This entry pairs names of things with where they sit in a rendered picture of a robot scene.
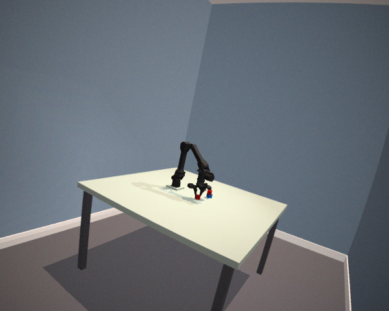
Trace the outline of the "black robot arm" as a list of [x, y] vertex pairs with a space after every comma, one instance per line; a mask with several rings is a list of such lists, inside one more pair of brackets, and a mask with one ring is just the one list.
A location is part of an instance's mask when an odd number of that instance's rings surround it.
[[[202, 158], [200, 152], [198, 151], [197, 146], [195, 144], [190, 144], [190, 142], [182, 142], [180, 144], [181, 155], [180, 155], [178, 168], [176, 169], [174, 175], [171, 176], [172, 179], [171, 187], [175, 187], [175, 188], [180, 187], [180, 183], [181, 183], [180, 181], [185, 176], [185, 172], [183, 168], [185, 164], [186, 155], [189, 149], [192, 150], [198, 162], [198, 167], [199, 167], [199, 169], [197, 170], [199, 172], [198, 178], [205, 179], [210, 182], [212, 182], [215, 178], [213, 173], [210, 172], [208, 163]], [[207, 188], [207, 183], [201, 183], [197, 181], [196, 187], [198, 187], [199, 190], [205, 190], [205, 188]]]

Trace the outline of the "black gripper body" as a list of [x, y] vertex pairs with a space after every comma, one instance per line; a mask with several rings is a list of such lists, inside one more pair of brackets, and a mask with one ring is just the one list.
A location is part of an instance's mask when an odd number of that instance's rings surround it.
[[[201, 183], [204, 183], [205, 182], [205, 179], [200, 179], [200, 178], [197, 178], [197, 181], [201, 182]], [[190, 189], [197, 189], [198, 187], [196, 187], [196, 185], [194, 185], [193, 183], [188, 183], [187, 186], [190, 188]], [[207, 188], [205, 188], [205, 190], [211, 190], [212, 187], [210, 185], [207, 186]]]

